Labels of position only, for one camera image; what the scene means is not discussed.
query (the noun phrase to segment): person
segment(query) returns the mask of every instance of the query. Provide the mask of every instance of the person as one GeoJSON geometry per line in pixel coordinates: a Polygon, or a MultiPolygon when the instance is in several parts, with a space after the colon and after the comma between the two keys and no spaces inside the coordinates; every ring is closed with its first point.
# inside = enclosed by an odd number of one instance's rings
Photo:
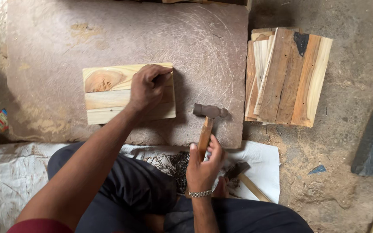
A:
{"type": "Polygon", "coordinates": [[[175,180],[152,165],[120,155],[127,136],[163,95],[171,68],[142,67],[132,79],[127,106],[86,142],[50,158],[49,182],[27,203],[9,233],[298,232],[311,233],[293,210],[274,203],[225,198],[219,177],[227,153],[214,135],[208,161],[190,145],[186,172],[191,199],[177,198],[175,180]]]}

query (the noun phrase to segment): knee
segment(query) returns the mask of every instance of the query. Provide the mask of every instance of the knee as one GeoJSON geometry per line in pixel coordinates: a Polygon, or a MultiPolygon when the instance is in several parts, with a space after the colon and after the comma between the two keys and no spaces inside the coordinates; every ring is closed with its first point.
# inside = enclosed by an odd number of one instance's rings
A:
{"type": "Polygon", "coordinates": [[[56,151],[47,164],[49,180],[63,167],[70,157],[82,146],[84,142],[73,143],[56,151]]]}

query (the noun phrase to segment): dusty floor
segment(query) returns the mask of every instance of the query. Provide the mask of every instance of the dusty floor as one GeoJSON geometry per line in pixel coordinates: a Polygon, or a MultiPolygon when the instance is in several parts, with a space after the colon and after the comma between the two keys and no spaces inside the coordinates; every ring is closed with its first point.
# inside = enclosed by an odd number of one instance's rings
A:
{"type": "MultiPolygon", "coordinates": [[[[0,0],[0,106],[6,96],[5,19],[0,0]]],[[[280,204],[315,232],[367,232],[373,219],[373,177],[350,164],[373,108],[373,1],[253,0],[250,27],[300,26],[334,39],[313,128],[244,123],[243,138],[279,147],[280,204]],[[323,164],[327,171],[307,175],[323,164]]],[[[0,141],[8,141],[8,133],[0,141]]]]}

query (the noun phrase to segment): white plastic sheet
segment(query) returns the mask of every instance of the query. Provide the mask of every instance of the white plastic sheet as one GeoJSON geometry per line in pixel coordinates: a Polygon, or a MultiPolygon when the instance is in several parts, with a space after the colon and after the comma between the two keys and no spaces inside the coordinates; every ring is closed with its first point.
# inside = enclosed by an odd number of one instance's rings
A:
{"type": "MultiPolygon", "coordinates": [[[[48,143],[0,145],[0,232],[6,232],[14,224],[25,204],[48,182],[49,158],[55,151],[66,145],[48,143]]],[[[179,151],[187,150],[186,147],[124,145],[121,153],[151,162],[153,157],[176,155],[179,151]]],[[[250,164],[251,168],[244,174],[272,202],[278,203],[280,188],[277,147],[244,140],[241,149],[229,151],[225,168],[228,169],[238,161],[247,161],[250,164]]],[[[231,189],[230,193],[241,198],[257,200],[241,182],[239,187],[231,189]]]]}

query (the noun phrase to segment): scratched stone surface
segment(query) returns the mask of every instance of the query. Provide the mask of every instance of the scratched stone surface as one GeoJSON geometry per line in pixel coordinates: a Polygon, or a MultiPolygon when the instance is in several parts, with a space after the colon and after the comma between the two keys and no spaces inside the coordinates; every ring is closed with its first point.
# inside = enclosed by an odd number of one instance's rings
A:
{"type": "Polygon", "coordinates": [[[87,140],[82,69],[172,62],[177,117],[143,122],[127,143],[198,142],[194,103],[229,110],[213,132],[225,148],[242,139],[248,13],[243,6],[131,1],[12,0],[8,5],[7,107],[20,139],[87,140]]]}

